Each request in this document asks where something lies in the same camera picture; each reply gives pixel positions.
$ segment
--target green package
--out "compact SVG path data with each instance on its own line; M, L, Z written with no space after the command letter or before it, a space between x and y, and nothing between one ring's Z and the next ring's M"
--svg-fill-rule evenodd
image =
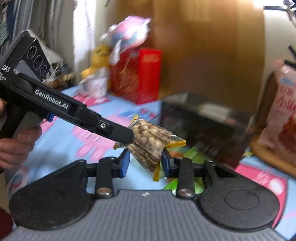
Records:
M183 157L189 158L193 163L203 164L205 160L208 159L207 156L199 152L197 147L192 147L187 151ZM171 190L173 195L176 194L178 179L174 179L163 190ZM201 177L196 177L194 179L195 194L202 193L205 189L203 180Z

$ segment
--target yellow plush toy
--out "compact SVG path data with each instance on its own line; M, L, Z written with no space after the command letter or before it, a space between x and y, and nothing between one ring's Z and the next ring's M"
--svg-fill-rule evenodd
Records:
M81 72L81 79L85 79L90 74L95 74L99 68L109 68L110 48L107 45L99 45L95 48L91 57L91 66Z

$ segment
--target pink snack bag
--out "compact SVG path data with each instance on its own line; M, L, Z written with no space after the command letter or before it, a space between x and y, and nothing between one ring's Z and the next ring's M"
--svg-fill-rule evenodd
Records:
M296 70L278 61L275 77L278 91L258 143L296 163Z

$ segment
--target white mug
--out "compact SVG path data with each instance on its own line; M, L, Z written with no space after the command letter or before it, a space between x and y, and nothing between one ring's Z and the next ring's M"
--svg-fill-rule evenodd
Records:
M107 81L108 75L91 74L79 83L78 89L82 95L101 98L107 94Z

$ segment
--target human hand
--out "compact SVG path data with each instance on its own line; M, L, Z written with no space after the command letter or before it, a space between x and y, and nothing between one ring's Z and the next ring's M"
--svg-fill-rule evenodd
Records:
M0 101L0 117L3 116L5 105ZM22 131L16 139L0 139L0 168L18 168L28 158L33 150L35 141L42 134L41 127Z

